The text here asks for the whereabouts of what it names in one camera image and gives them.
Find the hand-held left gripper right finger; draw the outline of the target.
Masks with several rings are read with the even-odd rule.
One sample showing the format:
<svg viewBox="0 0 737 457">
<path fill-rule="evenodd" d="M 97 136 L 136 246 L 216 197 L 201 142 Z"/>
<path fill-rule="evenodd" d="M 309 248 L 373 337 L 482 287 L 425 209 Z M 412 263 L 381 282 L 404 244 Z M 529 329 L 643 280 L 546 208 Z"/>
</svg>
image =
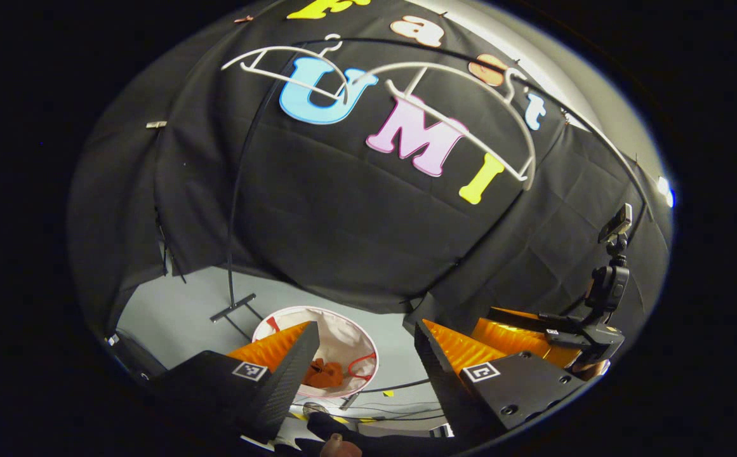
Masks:
<svg viewBox="0 0 737 457">
<path fill-rule="evenodd" d="M 505 355 L 420 316 L 409 329 L 453 433 L 473 445 L 530 425 L 583 386 L 575 362 L 563 369 L 529 351 Z"/>
</svg>

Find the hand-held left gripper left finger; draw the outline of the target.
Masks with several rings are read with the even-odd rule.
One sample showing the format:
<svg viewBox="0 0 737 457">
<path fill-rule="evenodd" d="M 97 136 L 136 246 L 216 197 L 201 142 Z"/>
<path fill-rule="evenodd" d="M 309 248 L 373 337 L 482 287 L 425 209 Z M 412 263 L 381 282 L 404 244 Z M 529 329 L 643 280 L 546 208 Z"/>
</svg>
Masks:
<svg viewBox="0 0 737 457">
<path fill-rule="evenodd" d="M 307 321 L 243 347 L 235 358 L 206 350 L 154 377 L 156 399 L 215 437 L 275 439 L 319 348 Z"/>
</svg>

